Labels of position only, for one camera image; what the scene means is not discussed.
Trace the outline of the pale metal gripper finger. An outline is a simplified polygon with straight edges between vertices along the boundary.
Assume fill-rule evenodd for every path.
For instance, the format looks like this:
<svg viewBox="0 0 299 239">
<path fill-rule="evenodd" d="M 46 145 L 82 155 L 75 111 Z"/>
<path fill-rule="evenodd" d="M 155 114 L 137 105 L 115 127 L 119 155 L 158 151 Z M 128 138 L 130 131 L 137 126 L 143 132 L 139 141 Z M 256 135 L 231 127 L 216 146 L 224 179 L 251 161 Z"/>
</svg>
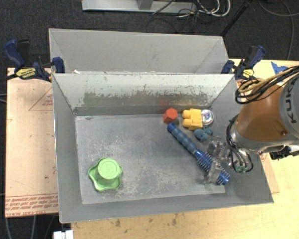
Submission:
<svg viewBox="0 0 299 239">
<path fill-rule="evenodd" d="M 204 177 L 203 183 L 204 184 L 218 184 L 217 180 L 221 173 L 221 169 L 218 167 L 211 167 L 208 174 Z"/>
<path fill-rule="evenodd" d="M 214 160 L 214 174 L 221 174 L 223 171 L 226 172 L 226 170 L 223 167 L 223 160 L 215 159 Z"/>
</svg>

